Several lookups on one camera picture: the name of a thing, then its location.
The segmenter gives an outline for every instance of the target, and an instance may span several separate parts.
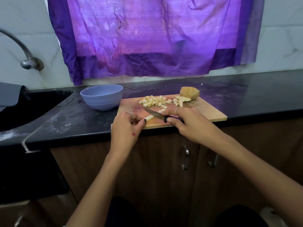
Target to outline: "white tile wall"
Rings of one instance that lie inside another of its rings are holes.
[[[206,76],[303,68],[303,0],[265,0],[257,61],[211,71]],[[25,58],[11,39],[0,35],[0,81],[30,89],[67,87],[70,81],[44,0],[0,0],[0,26],[13,32],[43,60],[39,73],[21,68]],[[120,76],[88,79],[84,84],[162,80],[163,77]]]

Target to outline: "blue bowl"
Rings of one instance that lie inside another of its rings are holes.
[[[80,94],[86,104],[93,109],[107,111],[119,105],[122,89],[121,85],[105,84],[86,88]]]

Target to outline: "knife handle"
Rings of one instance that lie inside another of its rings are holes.
[[[167,122],[167,118],[175,118],[175,119],[178,119],[180,120],[182,123],[184,123],[184,120],[181,118],[181,117],[175,117],[175,116],[164,116],[164,122]]]

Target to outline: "kitchen knife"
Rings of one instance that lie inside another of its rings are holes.
[[[158,119],[161,119],[163,120],[164,122],[167,122],[167,118],[171,117],[171,118],[175,118],[175,119],[178,119],[180,120],[182,123],[184,123],[184,120],[180,117],[175,117],[175,116],[164,116],[162,115],[161,113],[157,112],[157,111],[154,111],[152,109],[149,109],[149,108],[145,108],[144,107],[144,110],[146,110],[149,114],[151,114],[153,117],[156,117]]]

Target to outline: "left hand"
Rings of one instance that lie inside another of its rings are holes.
[[[122,111],[115,117],[111,125],[111,150],[116,157],[122,157],[126,160],[138,140],[139,134],[145,127],[146,121],[136,113],[132,115]]]

